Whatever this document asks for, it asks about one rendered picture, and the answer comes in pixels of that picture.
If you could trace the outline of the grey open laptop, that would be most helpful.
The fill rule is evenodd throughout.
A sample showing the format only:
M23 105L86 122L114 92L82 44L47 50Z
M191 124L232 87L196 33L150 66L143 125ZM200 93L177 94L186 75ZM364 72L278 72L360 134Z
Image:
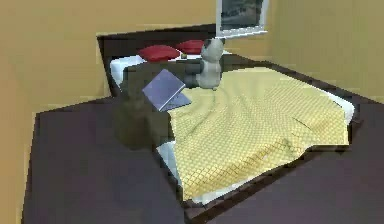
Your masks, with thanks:
M191 103L191 100L182 93L184 88L185 84L180 79L163 69L142 89L142 92L158 111L165 112Z

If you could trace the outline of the grey teddy bear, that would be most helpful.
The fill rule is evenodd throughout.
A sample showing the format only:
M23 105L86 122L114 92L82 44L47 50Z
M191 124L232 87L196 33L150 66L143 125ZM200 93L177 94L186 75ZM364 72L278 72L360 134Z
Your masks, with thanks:
M196 75L198 85L203 89L216 90L221 81L220 59L223 55L222 39L207 39L201 49L200 73Z

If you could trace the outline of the yellow checked bed cover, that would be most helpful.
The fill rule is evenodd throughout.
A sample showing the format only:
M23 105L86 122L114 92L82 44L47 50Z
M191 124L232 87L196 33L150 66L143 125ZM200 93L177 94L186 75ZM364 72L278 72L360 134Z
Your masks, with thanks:
M206 204L302 156L348 144L354 105L270 68L226 71L216 90L182 93L191 103L158 111L142 89L163 69L183 79L196 60L141 63L122 72L124 106L145 123L183 200Z

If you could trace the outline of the red pillow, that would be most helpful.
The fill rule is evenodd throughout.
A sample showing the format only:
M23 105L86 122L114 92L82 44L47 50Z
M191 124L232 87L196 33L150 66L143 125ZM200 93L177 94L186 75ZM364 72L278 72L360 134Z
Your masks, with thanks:
M167 45L152 45L138 51L138 55L148 62L168 61L180 56L180 52Z
M177 44L175 48L184 54L199 55L203 45L203 40L188 40Z

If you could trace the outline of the dark wooden bed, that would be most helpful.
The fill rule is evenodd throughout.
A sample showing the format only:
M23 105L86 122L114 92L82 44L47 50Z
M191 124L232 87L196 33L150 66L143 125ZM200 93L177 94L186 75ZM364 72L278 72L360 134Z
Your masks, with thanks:
M125 94L125 91L121 88L121 82L118 80L117 73L111 68L111 62L113 60L132 57L138 53L139 50L152 45L167 45L174 47L181 42L195 39L203 40L213 36L214 26L212 24L99 36L97 41L103 59L111 95L114 97L121 97ZM308 84L313 83L316 87L322 90L329 90L343 100L347 100L352 97L352 94L347 91L341 90L328 83L315 80L293 70L275 65L268 61L253 61L237 54L229 54L223 58L223 67L226 71L248 68L251 66L271 68ZM294 169L311 161L322 153L337 152L342 154L347 150L348 148L346 146L311 146L304 153L304 155L300 156L295 161L267 171L240 185L240 187L214 199L206 205L202 203L195 203L191 200L183 202L181 207L184 209L185 223L206 224L208 221L244 201L254 193L272 184L279 178L289 174Z

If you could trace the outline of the white framed window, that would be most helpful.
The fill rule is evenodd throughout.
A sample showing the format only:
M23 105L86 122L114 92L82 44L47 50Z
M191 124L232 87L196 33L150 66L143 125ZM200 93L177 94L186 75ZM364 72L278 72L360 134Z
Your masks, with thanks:
M216 36L238 38L266 33L269 0L216 0Z

